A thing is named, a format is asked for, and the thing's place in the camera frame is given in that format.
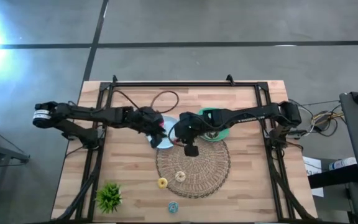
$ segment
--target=round wicker mat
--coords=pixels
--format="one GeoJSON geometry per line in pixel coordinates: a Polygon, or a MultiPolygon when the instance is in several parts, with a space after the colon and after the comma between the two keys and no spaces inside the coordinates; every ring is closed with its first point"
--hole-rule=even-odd
{"type": "Polygon", "coordinates": [[[199,156],[185,156],[184,148],[157,150],[156,165],[160,177],[168,180],[168,189],[187,198],[207,197],[217,191],[230,171],[230,155],[224,141],[209,142],[195,139],[199,156]],[[175,180],[175,174],[186,175],[183,182],[175,180]]]}

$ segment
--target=gray floor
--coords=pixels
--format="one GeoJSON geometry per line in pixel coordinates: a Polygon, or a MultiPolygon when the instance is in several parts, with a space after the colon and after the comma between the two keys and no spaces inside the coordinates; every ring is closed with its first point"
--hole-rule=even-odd
{"type": "MultiPolygon", "coordinates": [[[[0,1],[4,44],[91,43],[102,0],[0,1]]],[[[358,40],[358,0],[110,0],[100,42],[358,40]]],[[[0,50],[0,133],[31,155],[10,167],[0,223],[48,220],[67,146],[37,129],[34,104],[76,101],[88,49],[0,50]]],[[[300,103],[358,91],[358,46],[99,49],[90,80],[284,80],[300,103]]],[[[311,106],[312,112],[335,103],[311,106]]],[[[304,155],[352,156],[344,124],[301,140],[304,155]]],[[[325,220],[343,214],[319,209],[325,220]]]]}

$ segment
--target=white plate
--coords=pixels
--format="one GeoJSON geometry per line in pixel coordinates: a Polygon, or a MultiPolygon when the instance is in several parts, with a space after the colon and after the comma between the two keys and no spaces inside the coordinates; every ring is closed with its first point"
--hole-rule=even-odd
{"type": "MultiPolygon", "coordinates": [[[[170,116],[165,116],[162,115],[162,119],[164,119],[164,129],[165,129],[165,134],[168,135],[169,130],[171,130],[171,128],[173,127],[173,125],[175,125],[178,120],[175,118],[172,118],[170,116]]],[[[175,138],[175,130],[172,130],[171,132],[171,139],[175,138]]],[[[149,140],[149,142],[152,140],[151,136],[146,136],[147,140],[149,140]]],[[[157,149],[169,149],[173,147],[173,144],[169,141],[168,138],[163,138],[162,142],[157,146],[157,149]]]]}

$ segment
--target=small succulent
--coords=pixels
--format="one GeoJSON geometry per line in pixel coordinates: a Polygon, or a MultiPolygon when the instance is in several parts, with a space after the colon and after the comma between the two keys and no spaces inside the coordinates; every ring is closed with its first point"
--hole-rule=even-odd
{"type": "Polygon", "coordinates": [[[96,192],[96,201],[102,213],[117,211],[117,206],[122,203],[120,186],[115,183],[107,183],[101,190],[96,192]]]}

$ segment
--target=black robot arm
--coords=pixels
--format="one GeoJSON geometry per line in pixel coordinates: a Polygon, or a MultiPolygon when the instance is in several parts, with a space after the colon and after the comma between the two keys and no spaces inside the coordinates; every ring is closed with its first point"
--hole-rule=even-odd
{"type": "Polygon", "coordinates": [[[54,101],[35,105],[33,124],[36,127],[59,129],[65,138],[77,137],[84,147],[89,149],[99,146],[97,129],[82,128],[67,119],[96,121],[112,128],[131,128],[150,135],[152,148],[157,147],[162,138],[166,137],[162,127],[162,115],[151,107],[142,107],[135,111],[131,106],[95,109],[54,101]]]}
{"type": "Polygon", "coordinates": [[[194,146],[197,136],[222,131],[238,123],[272,118],[279,125],[269,132],[270,144],[285,146],[285,136],[291,128],[301,122],[298,106],[290,102],[271,103],[241,110],[212,109],[203,111],[202,115],[191,112],[181,113],[180,120],[175,125],[177,141],[185,144],[186,156],[198,156],[198,148],[194,146]]]}

